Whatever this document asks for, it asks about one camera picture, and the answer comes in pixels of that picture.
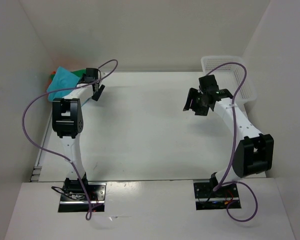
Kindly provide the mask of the green t-shirt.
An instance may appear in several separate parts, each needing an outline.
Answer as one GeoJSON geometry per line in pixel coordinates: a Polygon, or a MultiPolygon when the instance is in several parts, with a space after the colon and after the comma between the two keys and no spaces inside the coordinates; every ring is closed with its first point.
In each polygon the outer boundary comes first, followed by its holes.
{"type": "MultiPolygon", "coordinates": [[[[86,73],[86,70],[85,69],[80,69],[80,70],[72,71],[71,73],[76,75],[77,77],[81,78],[82,75],[86,73]]],[[[55,75],[56,75],[56,71],[53,71],[50,74],[50,78],[53,79],[55,77],[55,75]]]]}

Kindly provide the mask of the light blue t-shirt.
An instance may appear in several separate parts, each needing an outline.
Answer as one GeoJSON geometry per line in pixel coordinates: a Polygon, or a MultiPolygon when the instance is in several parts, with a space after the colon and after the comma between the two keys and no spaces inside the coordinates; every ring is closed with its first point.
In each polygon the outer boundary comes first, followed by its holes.
{"type": "MultiPolygon", "coordinates": [[[[62,66],[59,66],[56,70],[56,74],[53,78],[53,83],[55,84],[56,90],[75,88],[79,83],[81,77],[74,75],[71,71],[65,69],[62,66]]],[[[83,95],[80,95],[80,102],[84,104],[88,99],[92,97],[93,90],[92,86],[85,87],[83,90],[83,95]]],[[[53,92],[48,94],[48,101],[53,102],[55,98],[64,98],[65,96],[71,94],[73,90],[63,90],[58,92],[53,92]]]]}

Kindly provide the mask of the orange t-shirt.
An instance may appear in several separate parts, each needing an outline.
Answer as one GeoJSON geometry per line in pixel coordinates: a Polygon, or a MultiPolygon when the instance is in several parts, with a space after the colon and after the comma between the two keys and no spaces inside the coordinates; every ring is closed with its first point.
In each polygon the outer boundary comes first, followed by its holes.
{"type": "Polygon", "coordinates": [[[46,86],[45,86],[45,91],[46,92],[51,92],[51,91],[56,90],[56,86],[53,83],[53,79],[55,77],[55,74],[56,74],[56,71],[53,71],[53,72],[50,73],[50,75],[48,77],[48,80],[47,80],[47,83],[46,83],[46,86]]]}

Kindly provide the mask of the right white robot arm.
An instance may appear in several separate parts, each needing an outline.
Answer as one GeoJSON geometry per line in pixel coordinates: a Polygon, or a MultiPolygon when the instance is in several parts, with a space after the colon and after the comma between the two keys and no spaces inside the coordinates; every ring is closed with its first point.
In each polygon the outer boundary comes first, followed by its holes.
{"type": "Polygon", "coordinates": [[[198,89],[189,89],[184,111],[192,110],[196,116],[207,116],[212,111],[233,135],[228,166],[213,173],[209,180],[210,193],[219,197],[226,192],[227,185],[272,168],[274,138],[248,120],[235,96],[228,89],[220,89],[214,75],[202,76],[198,81],[198,89]]]}

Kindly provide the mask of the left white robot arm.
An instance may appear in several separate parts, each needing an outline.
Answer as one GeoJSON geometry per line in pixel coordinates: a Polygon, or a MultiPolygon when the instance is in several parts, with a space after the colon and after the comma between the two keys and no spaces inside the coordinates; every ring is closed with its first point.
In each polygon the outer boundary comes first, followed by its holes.
{"type": "Polygon", "coordinates": [[[101,78],[97,68],[86,68],[79,75],[59,67],[47,88],[52,102],[52,129],[61,140],[64,155],[75,168],[69,170],[61,192],[72,200],[84,200],[90,188],[83,167],[80,135],[84,128],[82,106],[89,100],[97,101],[105,86],[100,82],[90,84],[101,78]]]}

